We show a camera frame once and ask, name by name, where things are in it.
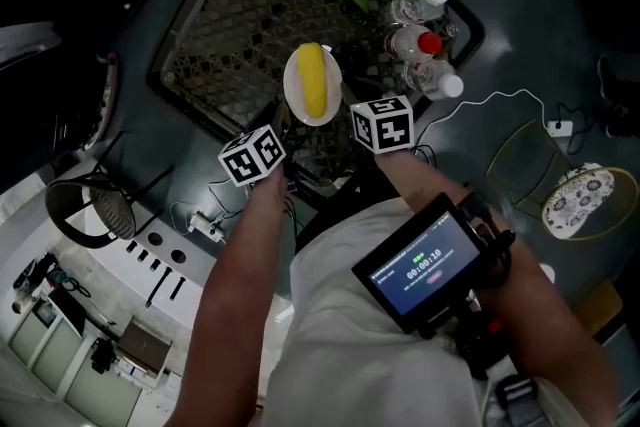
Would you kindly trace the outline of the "white charger block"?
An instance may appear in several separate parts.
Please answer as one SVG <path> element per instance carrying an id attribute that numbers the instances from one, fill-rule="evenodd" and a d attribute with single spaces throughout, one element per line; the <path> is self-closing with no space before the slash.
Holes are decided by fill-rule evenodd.
<path id="1" fill-rule="evenodd" d="M 198 231 L 214 243 L 224 243 L 225 235 L 214 221 L 210 221 L 201 212 L 196 211 L 188 223 L 188 231 Z"/>

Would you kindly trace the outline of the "cardboard box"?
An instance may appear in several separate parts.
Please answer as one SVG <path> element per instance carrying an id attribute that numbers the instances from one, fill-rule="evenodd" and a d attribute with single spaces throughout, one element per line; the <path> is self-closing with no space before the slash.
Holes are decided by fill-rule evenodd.
<path id="1" fill-rule="evenodd" d="M 578 303 L 574 313 L 584 329 L 597 335 L 622 312 L 623 301 L 611 280 L 603 280 Z"/>

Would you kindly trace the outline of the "black wicker stool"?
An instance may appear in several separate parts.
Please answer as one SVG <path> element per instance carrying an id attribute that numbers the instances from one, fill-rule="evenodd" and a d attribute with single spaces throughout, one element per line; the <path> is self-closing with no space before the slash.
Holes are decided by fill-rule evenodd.
<path id="1" fill-rule="evenodd" d="M 175 169 L 173 165 L 134 193 L 126 193 L 103 169 L 104 159 L 123 134 L 120 131 L 116 135 L 90 172 L 71 179 L 58 179 L 45 190 L 45 207 L 53 224 L 72 242 L 87 249 L 105 248 L 116 239 L 132 240 L 163 212 L 162 209 L 158 210 L 138 227 L 133 204 L 169 176 Z M 106 227 L 104 234 L 87 234 L 68 221 L 89 206 L 94 208 L 98 219 Z"/>

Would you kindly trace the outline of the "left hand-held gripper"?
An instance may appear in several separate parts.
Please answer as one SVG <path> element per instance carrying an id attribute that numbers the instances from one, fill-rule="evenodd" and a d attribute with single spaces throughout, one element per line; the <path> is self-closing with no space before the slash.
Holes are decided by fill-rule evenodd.
<path id="1" fill-rule="evenodd" d="M 253 186 L 281 167 L 291 180 L 293 160 L 284 136 L 291 128 L 290 110 L 285 101 L 276 108 L 274 122 L 243 133 L 222 146 L 218 162 L 225 176 L 218 183 L 236 188 Z"/>

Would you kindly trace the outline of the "person's left forearm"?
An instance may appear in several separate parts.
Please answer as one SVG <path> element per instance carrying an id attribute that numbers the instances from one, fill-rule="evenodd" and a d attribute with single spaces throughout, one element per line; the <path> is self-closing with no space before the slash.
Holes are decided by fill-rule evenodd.
<path id="1" fill-rule="evenodd" d="M 254 416 L 286 188 L 281 166 L 258 182 L 212 268 L 164 427 L 247 427 Z"/>

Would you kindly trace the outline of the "red-capped water bottle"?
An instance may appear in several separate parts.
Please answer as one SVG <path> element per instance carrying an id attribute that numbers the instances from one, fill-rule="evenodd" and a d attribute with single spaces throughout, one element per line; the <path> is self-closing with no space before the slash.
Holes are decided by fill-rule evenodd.
<path id="1" fill-rule="evenodd" d="M 385 48 L 395 59 L 421 63 L 439 54 L 443 48 L 443 41 L 426 27 L 405 25 L 386 37 Z"/>

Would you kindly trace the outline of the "black monitor mount clamp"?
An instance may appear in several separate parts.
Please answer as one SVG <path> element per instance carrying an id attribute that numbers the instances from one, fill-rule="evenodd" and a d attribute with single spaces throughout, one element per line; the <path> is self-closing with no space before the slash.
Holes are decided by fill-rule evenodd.
<path id="1" fill-rule="evenodd" d="M 454 323 L 453 340 L 458 354 L 466 361 L 471 375 L 485 381 L 488 369 L 507 355 L 504 323 L 493 314 L 472 304 L 471 294 L 497 289 L 506 282 L 512 268 L 511 246 L 515 233 L 502 231 L 493 219 L 488 203 L 472 192 L 458 205 L 467 222 L 478 220 L 475 228 L 481 240 L 480 269 L 471 273 L 471 284 L 460 293 L 450 294 L 443 308 L 417 328 L 424 339 L 431 339 L 449 321 Z"/>

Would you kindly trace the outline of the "yellow banana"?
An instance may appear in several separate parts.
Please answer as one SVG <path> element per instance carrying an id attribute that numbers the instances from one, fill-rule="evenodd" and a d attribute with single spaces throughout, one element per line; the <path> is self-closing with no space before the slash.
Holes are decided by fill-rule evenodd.
<path id="1" fill-rule="evenodd" d="M 307 113 L 322 117 L 327 109 L 327 79 L 324 49 L 318 43 L 304 43 L 298 49 L 298 68 Z"/>

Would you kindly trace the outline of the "person's white shirt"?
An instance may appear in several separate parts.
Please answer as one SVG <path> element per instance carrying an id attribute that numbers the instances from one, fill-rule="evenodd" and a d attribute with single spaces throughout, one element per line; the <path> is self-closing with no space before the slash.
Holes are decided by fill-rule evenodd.
<path id="1" fill-rule="evenodd" d="M 410 215 L 400 198 L 378 203 L 296 254 L 294 315 L 254 427 L 482 427 L 452 343 L 404 334 L 351 271 Z"/>

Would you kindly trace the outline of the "white oval plate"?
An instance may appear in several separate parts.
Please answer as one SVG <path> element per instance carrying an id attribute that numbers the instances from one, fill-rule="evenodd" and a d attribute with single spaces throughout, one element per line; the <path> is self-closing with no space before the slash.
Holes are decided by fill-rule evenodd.
<path id="1" fill-rule="evenodd" d="M 326 110 L 320 117 L 311 116 L 306 107 L 298 66 L 298 50 L 289 57 L 283 74 L 283 91 L 286 103 L 295 117 L 304 124 L 318 127 L 327 124 L 338 113 L 342 103 L 342 74 L 331 48 L 322 45 L 326 68 Z"/>

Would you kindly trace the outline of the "black wicker coffee table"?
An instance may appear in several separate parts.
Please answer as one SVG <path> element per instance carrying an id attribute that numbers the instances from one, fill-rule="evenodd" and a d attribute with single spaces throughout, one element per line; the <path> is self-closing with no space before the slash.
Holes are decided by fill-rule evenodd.
<path id="1" fill-rule="evenodd" d="M 348 135 L 348 104 L 406 94 L 419 118 L 430 101 L 412 92 L 403 65 L 384 51 L 399 27 L 387 17 L 390 0 L 370 0 L 363 12 L 350 0 L 184 0 L 147 74 L 151 90 L 221 143 L 257 128 L 284 101 L 283 75 L 299 44 L 327 45 L 355 99 L 319 128 L 305 125 L 289 107 L 284 129 L 287 176 L 295 195 L 318 210 L 333 183 L 355 172 L 356 149 Z M 426 23 L 443 38 L 438 58 L 456 71 L 485 39 L 480 19 L 461 0 Z"/>

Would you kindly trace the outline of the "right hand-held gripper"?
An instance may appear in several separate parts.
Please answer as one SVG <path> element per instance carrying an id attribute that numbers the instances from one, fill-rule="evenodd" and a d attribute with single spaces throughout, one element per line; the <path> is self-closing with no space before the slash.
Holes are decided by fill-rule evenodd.
<path id="1" fill-rule="evenodd" d="M 358 103 L 344 81 L 341 93 L 350 106 L 354 139 L 364 148 L 384 154 L 414 145 L 413 108 L 405 95 Z"/>

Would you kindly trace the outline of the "floral seat cushion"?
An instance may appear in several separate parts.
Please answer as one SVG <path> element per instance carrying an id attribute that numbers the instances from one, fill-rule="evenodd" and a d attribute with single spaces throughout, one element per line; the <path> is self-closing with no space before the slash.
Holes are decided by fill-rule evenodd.
<path id="1" fill-rule="evenodd" d="M 542 221 L 557 239 L 572 238 L 609 198 L 613 173 L 597 163 L 585 163 L 565 172 L 542 207 Z"/>

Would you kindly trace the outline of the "person's right forearm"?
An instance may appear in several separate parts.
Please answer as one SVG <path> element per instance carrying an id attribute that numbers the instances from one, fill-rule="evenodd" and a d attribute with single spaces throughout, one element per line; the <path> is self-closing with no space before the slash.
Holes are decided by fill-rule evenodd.
<path id="1" fill-rule="evenodd" d="M 406 151 L 377 155 L 379 169 L 415 213 L 441 193 L 460 203 L 471 190 Z M 497 288 L 477 292 L 483 310 L 504 322 L 511 358 L 523 373 L 553 384 L 590 427 L 613 427 L 616 381 L 601 346 L 581 326 L 521 239 Z"/>

